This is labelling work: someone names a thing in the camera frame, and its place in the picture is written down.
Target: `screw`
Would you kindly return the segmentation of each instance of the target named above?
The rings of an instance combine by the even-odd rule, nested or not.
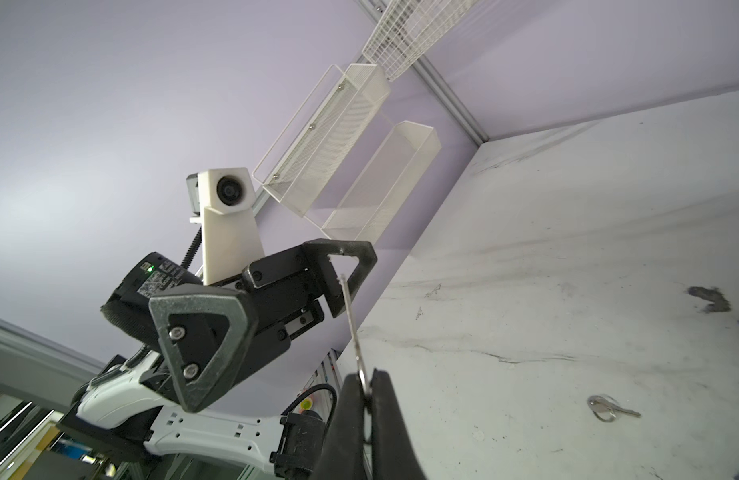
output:
[[[181,340],[185,336],[185,327],[184,326],[176,326],[172,330],[170,330],[170,339],[174,342],[177,340]]]
[[[199,366],[196,363],[189,363],[184,369],[182,369],[182,376],[184,376],[186,380],[195,379],[198,374]]]

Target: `wire basket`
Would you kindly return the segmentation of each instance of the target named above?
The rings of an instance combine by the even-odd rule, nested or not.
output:
[[[393,0],[385,9],[364,56],[393,81],[460,21],[478,0]]]
[[[376,242],[439,150],[433,127],[395,125],[326,222],[316,225],[336,240]]]
[[[391,92],[383,70],[333,65],[266,156],[254,178],[279,203],[304,216]],[[258,178],[268,172],[264,180]]]

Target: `marble tabletop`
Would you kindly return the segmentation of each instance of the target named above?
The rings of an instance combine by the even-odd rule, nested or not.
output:
[[[737,320],[739,92],[482,145],[359,337],[430,480],[716,479]]]

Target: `silver screw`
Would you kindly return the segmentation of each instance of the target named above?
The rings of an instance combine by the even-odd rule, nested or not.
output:
[[[181,340],[185,336],[185,327],[184,326],[176,326],[172,330],[170,330],[170,340],[177,341]]]
[[[182,376],[184,376],[186,380],[195,379],[198,374],[199,366],[196,363],[189,363],[184,369],[182,369]]]

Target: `key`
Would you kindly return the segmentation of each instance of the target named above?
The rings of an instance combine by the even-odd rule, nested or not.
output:
[[[622,413],[624,415],[629,415],[636,418],[641,417],[641,414],[639,412],[636,412],[635,410],[629,410],[628,408],[623,408],[617,405],[617,403],[614,401],[614,398],[612,397],[607,397],[603,395],[592,395],[588,397],[587,404],[591,411],[594,413],[595,417],[602,422],[614,422],[615,418],[617,418],[617,413]],[[602,413],[608,413],[609,417],[602,418]]]

